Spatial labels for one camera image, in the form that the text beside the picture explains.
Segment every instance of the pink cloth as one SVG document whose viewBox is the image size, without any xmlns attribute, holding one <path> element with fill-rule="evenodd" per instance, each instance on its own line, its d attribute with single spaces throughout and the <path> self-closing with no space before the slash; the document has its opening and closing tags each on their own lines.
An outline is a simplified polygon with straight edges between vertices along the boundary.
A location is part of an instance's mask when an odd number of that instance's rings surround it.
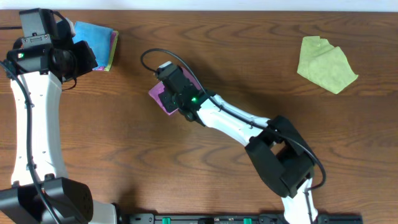
<svg viewBox="0 0 398 224">
<path fill-rule="evenodd" d="M 191 73 L 189 73 L 188 70 L 185 68 L 182 68 L 182 71 L 183 71 L 183 74 L 185 75 L 185 77 L 187 77 L 194 84 L 194 86 L 199 90 L 200 89 L 199 83 L 195 80 L 195 78 L 191 75 Z M 174 110 L 171 113 L 166 111 L 166 108 L 164 108 L 164 106 L 159 98 L 159 94 L 163 93 L 163 92 L 164 92 L 164 85 L 162 82 L 159 82 L 151 90 L 149 90 L 148 94 L 150 95 L 150 97 L 152 97 L 156 101 L 156 103 L 163 109 L 163 111 L 165 113 L 167 113 L 167 115 L 170 115 L 170 114 L 176 112 L 177 110 Z"/>
</svg>

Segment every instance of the wood grain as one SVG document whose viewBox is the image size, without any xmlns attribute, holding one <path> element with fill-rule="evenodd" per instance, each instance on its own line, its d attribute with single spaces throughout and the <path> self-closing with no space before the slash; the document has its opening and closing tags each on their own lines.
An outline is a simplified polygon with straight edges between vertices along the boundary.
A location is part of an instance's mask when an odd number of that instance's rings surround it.
<svg viewBox="0 0 398 224">
<path fill-rule="evenodd" d="M 78 80 L 60 102 L 70 178 L 95 199 L 127 212 L 258 213 L 283 210 L 244 149 L 213 129 L 167 116 L 147 94 L 157 81 L 139 63 L 153 47 L 184 58 L 203 84 L 259 116 L 288 117 L 322 160 L 322 212 L 360 213 L 367 224 L 398 223 L 398 14 L 359 12 L 62 11 L 72 21 L 120 33 L 111 72 Z M 20 24 L 1 11 L 0 26 Z M 20 30 L 2 30 L 0 55 Z M 301 41 L 340 46 L 359 78 L 339 95 L 296 73 Z M 170 60 L 151 54 L 156 67 Z M 0 77 L 0 189 L 10 187 L 16 112 Z M 320 180 L 319 172 L 315 182 Z M 9 223 L 0 215 L 1 223 Z"/>
</svg>

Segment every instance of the crumpled towel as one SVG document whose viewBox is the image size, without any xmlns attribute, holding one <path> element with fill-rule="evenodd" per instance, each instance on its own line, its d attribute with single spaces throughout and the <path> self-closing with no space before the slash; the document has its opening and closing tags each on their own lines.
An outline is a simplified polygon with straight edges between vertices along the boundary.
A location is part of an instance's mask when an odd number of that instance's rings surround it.
<svg viewBox="0 0 398 224">
<path fill-rule="evenodd" d="M 358 78 L 343 51 L 319 36 L 303 38 L 297 73 L 334 94 Z"/>
</svg>

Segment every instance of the cloth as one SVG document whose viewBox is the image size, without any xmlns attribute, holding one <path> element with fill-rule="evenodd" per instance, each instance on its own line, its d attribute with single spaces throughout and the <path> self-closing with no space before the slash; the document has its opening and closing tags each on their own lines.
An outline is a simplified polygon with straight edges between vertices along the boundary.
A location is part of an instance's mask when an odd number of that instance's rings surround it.
<svg viewBox="0 0 398 224">
<path fill-rule="evenodd" d="M 191 73 L 189 73 L 188 70 L 185 68 L 182 68 L 182 72 L 185 75 L 185 77 L 187 77 L 194 84 L 194 86 L 199 90 L 200 85 L 195 80 L 195 78 L 191 75 Z M 156 101 L 156 103 L 163 109 L 163 111 L 165 113 L 167 113 L 167 115 L 173 114 L 174 112 L 177 111 L 177 109 L 172 111 L 171 113 L 167 112 L 166 108 L 163 106 L 163 104 L 159 98 L 159 94 L 161 94 L 163 92 L 164 92 L 164 85 L 162 82 L 159 82 L 151 90 L 149 90 L 148 94 L 150 95 L 150 97 L 152 97 Z"/>
<path fill-rule="evenodd" d="M 94 52 L 98 67 L 108 66 L 111 34 L 113 30 L 111 28 L 78 21 L 75 24 L 75 31 L 76 36 L 74 36 L 73 42 L 76 43 L 81 40 L 87 41 L 87 44 Z"/>
<path fill-rule="evenodd" d="M 358 78 L 343 51 L 318 36 L 303 38 L 297 73 L 334 94 Z"/>
<path fill-rule="evenodd" d="M 118 42 L 118 37 L 119 37 L 119 32 L 114 30 L 111 35 L 111 45 L 109 46 L 110 53 L 109 53 L 108 65 L 106 67 L 99 66 L 97 68 L 94 68 L 93 70 L 108 72 L 111 69 L 114 57 L 114 51 L 116 50 L 116 44 Z"/>
</svg>

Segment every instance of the black base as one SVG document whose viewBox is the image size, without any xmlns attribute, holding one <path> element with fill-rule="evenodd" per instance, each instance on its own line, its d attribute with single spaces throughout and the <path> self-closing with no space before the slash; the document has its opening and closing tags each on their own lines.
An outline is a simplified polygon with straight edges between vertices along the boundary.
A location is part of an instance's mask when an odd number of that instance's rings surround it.
<svg viewBox="0 0 398 224">
<path fill-rule="evenodd" d="M 261 215 L 153 215 L 127 216 L 128 224 L 288 224 L 283 214 Z M 319 215 L 316 224 L 363 224 L 359 215 Z"/>
<path fill-rule="evenodd" d="M 93 198 L 87 185 L 59 177 L 45 180 L 40 188 L 61 223 L 88 223 L 93 218 Z M 11 189 L 0 190 L 0 210 L 17 224 L 54 223 L 33 184 L 15 183 Z"/>
</svg>

